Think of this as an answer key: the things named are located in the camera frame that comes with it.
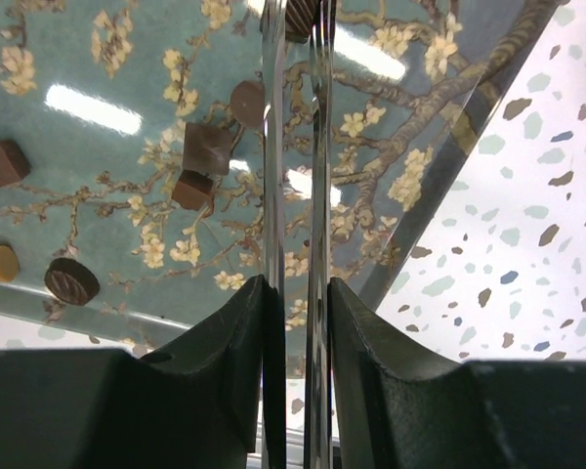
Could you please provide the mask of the dark ridged square chocolate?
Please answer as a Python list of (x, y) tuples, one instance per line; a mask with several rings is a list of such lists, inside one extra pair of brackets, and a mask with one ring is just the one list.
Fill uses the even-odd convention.
[(315, 0), (288, 0), (285, 12), (285, 38), (288, 42), (305, 44), (314, 24)]

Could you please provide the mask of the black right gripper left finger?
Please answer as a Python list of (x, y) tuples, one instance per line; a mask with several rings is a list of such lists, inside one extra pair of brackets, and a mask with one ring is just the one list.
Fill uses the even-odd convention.
[(0, 351), (0, 468), (243, 468), (255, 450), (271, 293), (254, 276), (137, 358)]

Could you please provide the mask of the metal serving tongs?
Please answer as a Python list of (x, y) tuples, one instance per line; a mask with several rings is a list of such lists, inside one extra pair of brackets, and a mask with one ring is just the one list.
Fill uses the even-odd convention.
[[(330, 274), (330, 126), (336, 4), (316, 1), (310, 35), (314, 141), (312, 224), (306, 332), (306, 410), (304, 465), (333, 465), (331, 419), (331, 343), (329, 331)], [(267, 1), (262, 15), (264, 110), (265, 268), (270, 285), (283, 291), (283, 66), (287, 1)]]

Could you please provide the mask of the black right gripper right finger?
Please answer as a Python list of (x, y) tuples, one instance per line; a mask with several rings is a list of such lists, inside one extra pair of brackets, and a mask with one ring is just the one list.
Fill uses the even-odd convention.
[(346, 468), (586, 468), (586, 362), (453, 362), (329, 287)]

